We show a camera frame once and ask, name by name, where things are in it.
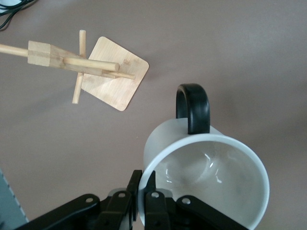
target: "blue-gray object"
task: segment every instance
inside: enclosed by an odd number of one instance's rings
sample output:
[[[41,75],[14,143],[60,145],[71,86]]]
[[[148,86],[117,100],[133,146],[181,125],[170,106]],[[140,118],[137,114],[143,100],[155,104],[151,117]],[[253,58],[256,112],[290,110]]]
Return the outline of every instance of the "blue-gray object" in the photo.
[[[12,230],[28,222],[0,169],[0,230]]]

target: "wooden mug rack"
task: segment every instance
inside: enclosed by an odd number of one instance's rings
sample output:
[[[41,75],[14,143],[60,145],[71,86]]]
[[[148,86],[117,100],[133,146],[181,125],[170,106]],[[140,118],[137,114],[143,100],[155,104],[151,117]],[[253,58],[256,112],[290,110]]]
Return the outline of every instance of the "wooden mug rack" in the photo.
[[[123,111],[127,108],[149,65],[146,61],[100,37],[86,59],[86,32],[79,32],[79,55],[51,44],[29,41],[28,49],[0,44],[0,53],[28,58],[29,64],[78,72],[73,104],[81,89]]]

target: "wire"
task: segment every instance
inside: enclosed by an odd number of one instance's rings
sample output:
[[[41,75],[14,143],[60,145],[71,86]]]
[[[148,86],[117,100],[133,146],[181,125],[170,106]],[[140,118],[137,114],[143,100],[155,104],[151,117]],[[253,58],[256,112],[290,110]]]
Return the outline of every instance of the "wire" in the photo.
[[[0,4],[0,9],[5,10],[4,12],[0,13],[0,17],[5,16],[5,15],[9,15],[6,18],[6,20],[4,21],[4,23],[2,25],[0,25],[0,31],[7,29],[7,27],[9,26],[9,24],[10,24],[12,18],[13,18],[13,16],[17,12],[29,8],[30,6],[32,6],[37,1],[38,0],[21,0],[19,3],[17,3],[16,5],[13,5],[13,6],[7,6],[7,5]]]

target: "mug handle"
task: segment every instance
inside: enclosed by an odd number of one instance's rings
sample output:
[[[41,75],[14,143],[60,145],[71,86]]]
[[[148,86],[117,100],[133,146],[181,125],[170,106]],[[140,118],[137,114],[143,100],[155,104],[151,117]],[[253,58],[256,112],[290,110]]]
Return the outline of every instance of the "mug handle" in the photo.
[[[188,134],[210,133],[210,107],[198,84],[181,84],[176,96],[176,118],[188,118]]]

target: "white mug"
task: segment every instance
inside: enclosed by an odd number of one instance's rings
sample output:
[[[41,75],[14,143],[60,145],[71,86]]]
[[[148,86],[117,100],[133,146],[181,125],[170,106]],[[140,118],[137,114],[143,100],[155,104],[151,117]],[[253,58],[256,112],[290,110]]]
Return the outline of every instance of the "white mug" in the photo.
[[[210,126],[209,101],[197,84],[179,86],[176,119],[148,137],[144,168],[138,198],[143,224],[144,189],[153,171],[156,187],[170,190],[175,201],[195,196],[248,229],[255,229],[268,205],[269,178],[261,160]]]

